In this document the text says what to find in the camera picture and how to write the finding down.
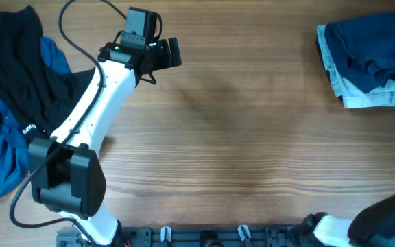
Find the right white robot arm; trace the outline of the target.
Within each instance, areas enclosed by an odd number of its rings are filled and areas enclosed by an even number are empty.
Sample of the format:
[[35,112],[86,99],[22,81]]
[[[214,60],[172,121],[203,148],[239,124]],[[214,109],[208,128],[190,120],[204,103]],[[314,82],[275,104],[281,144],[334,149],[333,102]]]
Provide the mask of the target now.
[[324,246],[395,246],[395,194],[352,220],[326,213],[310,215],[300,232]]

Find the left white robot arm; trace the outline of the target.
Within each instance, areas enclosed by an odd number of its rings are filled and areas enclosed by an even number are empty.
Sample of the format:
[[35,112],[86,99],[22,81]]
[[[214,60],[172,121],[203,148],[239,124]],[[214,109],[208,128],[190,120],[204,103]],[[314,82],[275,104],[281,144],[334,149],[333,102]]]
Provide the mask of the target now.
[[116,246],[121,225],[103,203],[106,178],[99,150],[121,105],[139,81],[182,64],[176,38],[162,39],[160,14],[129,8],[126,27],[97,55],[91,82],[69,116],[48,139],[28,149],[35,202],[72,222],[87,246]]

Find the navy blue shorts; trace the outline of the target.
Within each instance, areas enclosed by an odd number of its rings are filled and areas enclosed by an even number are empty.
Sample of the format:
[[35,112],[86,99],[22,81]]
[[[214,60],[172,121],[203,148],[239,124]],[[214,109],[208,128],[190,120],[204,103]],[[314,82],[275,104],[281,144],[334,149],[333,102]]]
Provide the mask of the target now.
[[340,75],[362,92],[395,81],[395,12],[330,22],[324,37]]

